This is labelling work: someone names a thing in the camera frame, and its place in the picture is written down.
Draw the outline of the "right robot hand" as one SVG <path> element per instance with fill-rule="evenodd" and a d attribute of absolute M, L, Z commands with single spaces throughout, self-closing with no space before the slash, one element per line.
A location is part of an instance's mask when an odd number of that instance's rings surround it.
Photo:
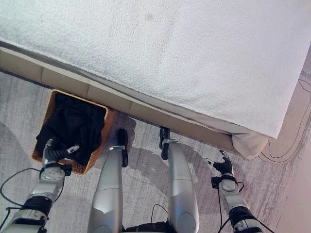
<path fill-rule="evenodd" d="M 222 175 L 229 174 L 233 176 L 234 175 L 233 165 L 227 152 L 225 152 L 224 150 L 219 150 L 219 152 L 222 155 L 223 162 L 215 162 L 206 157 L 204 159 L 207 161 L 209 165 L 215 168 Z"/>

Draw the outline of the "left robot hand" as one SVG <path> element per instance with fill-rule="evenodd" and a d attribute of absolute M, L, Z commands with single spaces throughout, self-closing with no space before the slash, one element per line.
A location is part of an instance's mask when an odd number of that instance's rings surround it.
<path fill-rule="evenodd" d="M 68 149 L 56 150 L 52 147 L 53 143 L 54 140 L 50 138 L 45 144 L 42 154 L 42 165 L 47 165 L 49 163 L 58 163 L 58 161 L 66 158 L 68 155 L 76 152 L 80 148 L 79 145 L 75 145 Z"/>

